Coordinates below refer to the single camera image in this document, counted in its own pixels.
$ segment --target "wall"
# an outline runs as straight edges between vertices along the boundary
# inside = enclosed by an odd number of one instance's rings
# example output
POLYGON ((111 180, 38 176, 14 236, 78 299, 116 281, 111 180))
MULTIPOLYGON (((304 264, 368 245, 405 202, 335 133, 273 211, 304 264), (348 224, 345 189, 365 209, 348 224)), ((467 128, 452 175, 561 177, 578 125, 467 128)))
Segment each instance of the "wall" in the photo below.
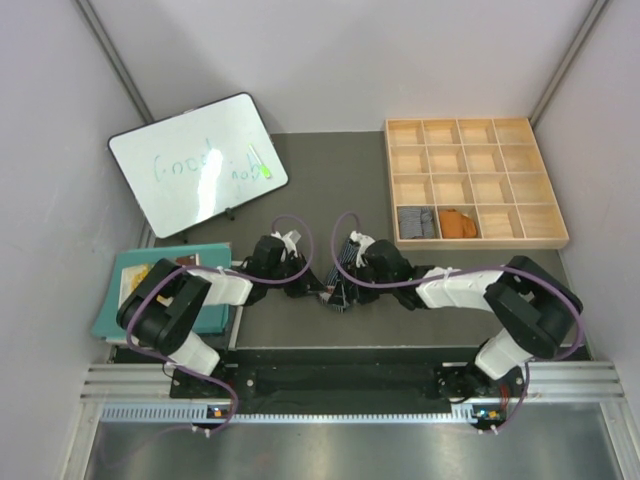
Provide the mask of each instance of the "wall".
POLYGON ((591 0, 93 0, 158 118, 240 91, 272 133, 527 116, 591 0))
POLYGON ((596 352, 640 421, 640 3, 616 0, 537 129, 572 240, 562 252, 596 352))
POLYGON ((53 478, 141 229, 106 140, 139 120, 69 0, 0 2, 0 65, 0 478, 53 478))

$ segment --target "marker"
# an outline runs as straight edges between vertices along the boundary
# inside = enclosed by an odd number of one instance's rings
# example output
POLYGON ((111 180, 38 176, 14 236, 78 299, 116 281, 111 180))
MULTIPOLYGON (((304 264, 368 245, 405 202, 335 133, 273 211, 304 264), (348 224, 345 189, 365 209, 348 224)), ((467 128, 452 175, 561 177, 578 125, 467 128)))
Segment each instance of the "marker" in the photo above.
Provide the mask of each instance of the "marker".
POLYGON ((271 171, 264 163, 262 163, 262 160, 258 156, 258 152, 256 152, 256 149, 253 148, 253 144, 251 143, 249 144, 249 150, 251 150, 251 154, 256 158, 256 160, 258 160, 258 164, 260 164, 260 171, 264 175, 264 178, 271 178, 271 171))

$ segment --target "wooden compartment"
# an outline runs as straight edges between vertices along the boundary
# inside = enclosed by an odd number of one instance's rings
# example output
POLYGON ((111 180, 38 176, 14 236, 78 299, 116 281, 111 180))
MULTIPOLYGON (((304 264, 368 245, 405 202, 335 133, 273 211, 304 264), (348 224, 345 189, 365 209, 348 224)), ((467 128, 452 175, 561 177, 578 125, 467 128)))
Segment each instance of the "wooden compartment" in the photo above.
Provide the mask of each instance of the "wooden compartment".
POLYGON ((531 124, 526 118, 501 118, 494 120, 500 143, 535 143, 531 124))
POLYGON ((458 120, 462 143, 485 144, 498 143, 493 121, 489 120, 458 120))
POLYGON ((473 196, 477 204, 514 203, 507 175, 478 173, 471 175, 473 196))
POLYGON ((467 174, 433 175, 436 205, 473 204, 471 181, 467 174))
POLYGON ((455 120, 424 120, 424 139, 427 145, 460 143, 460 133, 455 120))
POLYGON ((556 205, 521 205, 518 210, 528 238, 569 239, 556 205))
POLYGON ((535 145, 503 145, 502 157, 508 172, 544 172, 544 164, 535 145))
POLYGON ((462 173, 467 171, 464 152, 459 145, 427 147, 429 168, 432 173, 462 173))
POLYGON ((389 120, 387 138, 391 145, 423 145, 422 120, 389 120))
POLYGON ((438 211, 438 225, 440 224, 440 212, 446 212, 447 210, 457 210, 463 215, 466 215, 473 223, 476 224, 476 230, 478 231, 478 235, 475 239, 472 238, 464 238, 464 239, 454 239, 454 238, 445 238, 443 240, 477 240, 478 238, 482 238, 482 228, 480 228, 480 222, 478 220, 478 210, 475 205, 439 205, 437 207, 438 211))
POLYGON ((569 241, 528 119, 394 119, 385 128, 398 248, 562 248, 569 241), (430 208, 440 238, 400 238, 401 206, 430 208), (477 238, 441 238, 438 212, 451 208, 476 222, 477 238))
POLYGON ((464 147, 470 172, 504 172, 504 162, 497 145, 468 145, 464 147))
POLYGON ((433 188, 429 175, 394 175, 393 203, 396 206, 433 205, 433 188))
POLYGON ((551 182, 544 173, 512 173, 509 180, 516 203, 555 203, 551 182))
POLYGON ((513 205, 479 205, 478 217, 484 238, 524 238, 518 210, 513 205))
POLYGON ((429 173, 427 149, 423 146, 391 147, 391 172, 429 173))

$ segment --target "orange cloth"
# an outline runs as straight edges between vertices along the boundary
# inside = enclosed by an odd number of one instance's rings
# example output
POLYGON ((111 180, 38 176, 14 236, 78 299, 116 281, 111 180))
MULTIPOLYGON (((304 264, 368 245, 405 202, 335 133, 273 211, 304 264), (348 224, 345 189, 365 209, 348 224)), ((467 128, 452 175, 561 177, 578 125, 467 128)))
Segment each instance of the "orange cloth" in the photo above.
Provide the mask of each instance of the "orange cloth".
POLYGON ((475 222, 457 210, 439 213, 442 238, 475 238, 478 235, 475 222))

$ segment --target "metal floor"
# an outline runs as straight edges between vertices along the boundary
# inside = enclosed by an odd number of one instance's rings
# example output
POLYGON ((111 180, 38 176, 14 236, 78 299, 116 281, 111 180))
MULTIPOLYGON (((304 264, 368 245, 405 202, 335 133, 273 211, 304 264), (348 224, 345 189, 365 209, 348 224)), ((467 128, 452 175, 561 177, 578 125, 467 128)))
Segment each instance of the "metal floor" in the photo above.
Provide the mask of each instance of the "metal floor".
MULTIPOLYGON (((312 229, 316 243, 313 271, 322 280, 331 267, 331 231, 343 212, 359 213, 363 233, 378 239, 392 238, 382 133, 286 134, 272 138, 289 174, 286 187, 239 207, 233 222, 225 216, 213 218, 157 244, 178 245, 185 239, 192 244, 231 242, 234 258, 242 259, 252 253, 261 235, 269 233, 275 216, 293 213, 312 229)), ((290 227, 295 225, 284 222, 279 228, 287 231, 290 227)), ((344 235, 352 228, 347 225, 344 235)), ((307 253, 306 240, 301 242, 302 251, 307 253)), ((566 280, 558 253, 553 250, 434 250, 407 252, 406 257, 414 264, 464 268, 505 263, 516 254, 530 256, 556 278, 566 280)), ((400 307, 393 298, 383 298, 339 315, 313 298, 290 300, 284 293, 272 291, 258 306, 245 309, 238 346, 477 346, 500 328, 487 312, 442 309, 416 313, 400 307)))
MULTIPOLYGON (((117 462, 164 426, 100 428, 117 462)), ((467 425, 244 424, 210 440, 169 433, 116 469, 97 457, 87 480, 622 479, 598 405, 525 405, 498 436, 467 425)))

